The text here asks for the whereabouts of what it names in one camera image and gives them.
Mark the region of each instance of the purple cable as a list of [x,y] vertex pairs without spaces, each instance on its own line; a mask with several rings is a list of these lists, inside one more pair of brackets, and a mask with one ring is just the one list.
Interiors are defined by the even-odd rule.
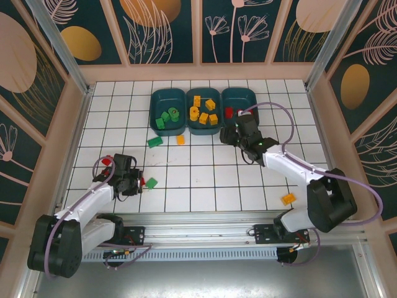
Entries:
[[67,218],[67,216],[69,214],[72,214],[73,211],[75,210],[75,208],[77,208],[78,205],[80,205],[80,203],[82,203],[82,201],[84,201],[85,199],[87,199],[87,197],[92,194],[93,192],[95,192],[96,190],[98,190],[99,188],[101,188],[103,185],[105,185],[106,183],[108,183],[108,181],[112,178],[115,169],[116,169],[116,164],[114,163],[113,158],[109,157],[109,156],[103,156],[100,157],[95,163],[94,166],[92,167],[92,173],[94,174],[95,172],[95,167],[99,164],[99,162],[101,160],[103,160],[104,158],[109,159],[112,162],[112,171],[110,172],[109,176],[105,179],[105,181],[101,182],[100,184],[98,184],[96,187],[94,187],[93,189],[91,189],[91,191],[87,192],[85,195],[83,195],[77,202],[75,202],[69,209],[69,211],[65,212],[64,215],[62,215],[62,217],[56,222],[56,224],[54,225],[54,227],[51,230],[50,236],[48,237],[48,241],[47,241],[47,245],[45,247],[45,254],[44,254],[44,273],[46,275],[46,277],[50,280],[54,279],[54,277],[50,274],[50,268],[48,265],[48,259],[50,257],[50,248],[51,248],[51,244],[52,241],[54,239],[54,235],[56,233],[56,230],[58,229],[58,227],[61,225],[61,223],[65,220],[65,218]]

